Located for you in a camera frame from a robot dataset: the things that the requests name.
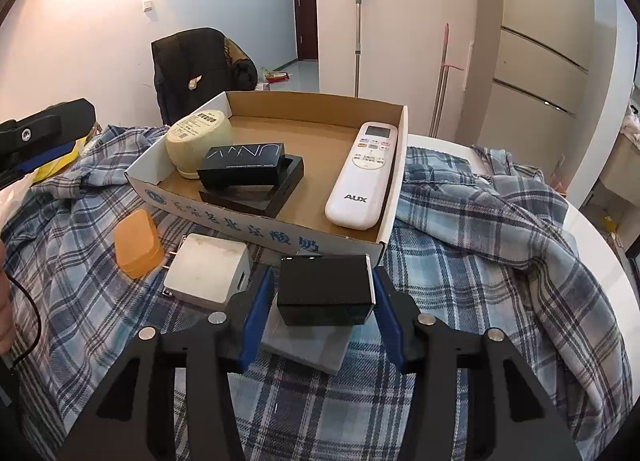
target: person's hand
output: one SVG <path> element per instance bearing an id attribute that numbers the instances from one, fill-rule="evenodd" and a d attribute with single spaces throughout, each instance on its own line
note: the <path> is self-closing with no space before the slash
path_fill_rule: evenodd
<path id="1" fill-rule="evenodd" d="M 14 310 L 9 302 L 9 279 L 6 278 L 4 264 L 4 245 L 0 241 L 0 355 L 11 348 L 15 338 Z"/>

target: cardboard box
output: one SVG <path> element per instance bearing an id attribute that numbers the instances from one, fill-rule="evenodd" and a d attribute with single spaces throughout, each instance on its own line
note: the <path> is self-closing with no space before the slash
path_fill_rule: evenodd
<path id="1" fill-rule="evenodd" d="M 201 109 L 225 113 L 238 144 L 284 142 L 287 152 L 303 157 L 305 177 L 275 219 L 233 212 L 200 200 L 202 184 L 178 173 L 161 138 L 126 171 L 142 199 L 236 239 L 289 255 L 299 250 L 368 253 L 372 264 L 378 264 L 391 235 L 404 174 L 405 106 L 318 93 L 250 91 L 221 93 Z M 396 126 L 398 144 L 382 217 L 373 228 L 359 231 L 332 224 L 324 216 L 324 205 L 365 122 Z"/>

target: tiled floor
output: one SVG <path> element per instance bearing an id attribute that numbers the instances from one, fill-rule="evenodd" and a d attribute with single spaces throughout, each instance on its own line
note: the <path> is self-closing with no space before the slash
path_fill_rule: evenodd
<path id="1" fill-rule="evenodd" d="M 289 73 L 288 82 L 271 84 L 272 91 L 320 92 L 320 75 L 317 60 L 301 60 L 282 69 Z"/>

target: black box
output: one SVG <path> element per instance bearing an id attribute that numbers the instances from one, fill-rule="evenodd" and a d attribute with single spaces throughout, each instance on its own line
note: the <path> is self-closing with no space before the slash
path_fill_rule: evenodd
<path id="1" fill-rule="evenodd" d="M 284 144 L 212 147 L 198 175 L 207 190 L 230 185 L 275 185 L 280 180 Z"/>
<path id="2" fill-rule="evenodd" d="M 368 255 L 296 255 L 280 263 L 278 310 L 287 325 L 360 325 L 375 303 Z"/>
<path id="3" fill-rule="evenodd" d="M 300 156 L 286 154 L 281 163 L 283 170 L 280 182 L 274 186 L 230 186 L 201 190 L 200 199 L 236 212 L 274 218 L 305 175 L 305 164 Z"/>

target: white remote control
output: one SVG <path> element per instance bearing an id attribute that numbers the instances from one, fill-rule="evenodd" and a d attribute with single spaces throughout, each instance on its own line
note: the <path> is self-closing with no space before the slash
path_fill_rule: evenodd
<path id="1" fill-rule="evenodd" d="M 388 124 L 367 122 L 360 128 L 324 207 L 329 221 L 355 230 L 378 222 L 397 140 L 398 130 Z"/>

